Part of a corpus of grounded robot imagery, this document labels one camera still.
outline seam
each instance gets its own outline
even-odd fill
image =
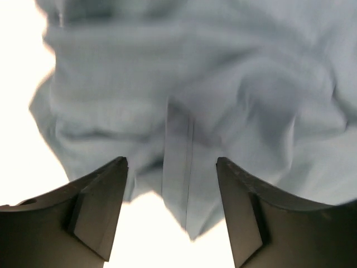
[[[187,143],[186,143],[186,157],[185,157],[185,170],[184,170],[184,191],[182,193],[182,207],[184,212],[182,214],[182,226],[187,231],[187,207],[189,204],[189,191],[192,170],[192,157],[193,157],[193,139],[194,139],[194,120],[189,116],[187,120]]]

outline bright background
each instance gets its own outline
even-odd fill
[[[0,0],[0,205],[15,205],[67,183],[28,112],[38,83],[54,67],[54,56],[42,43],[45,27],[33,0]],[[161,198],[146,194],[122,206],[112,257],[105,264],[114,267],[234,264],[224,221],[191,242]]]

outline wrinkled fabric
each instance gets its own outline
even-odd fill
[[[53,74],[30,110],[69,180],[117,156],[195,239],[215,163],[303,198],[357,198],[355,0],[37,0]]]

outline light blue fabric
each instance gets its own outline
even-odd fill
[[[226,156],[304,198],[357,198],[355,0],[37,0],[56,68],[30,110],[75,180],[117,156],[195,239]]]

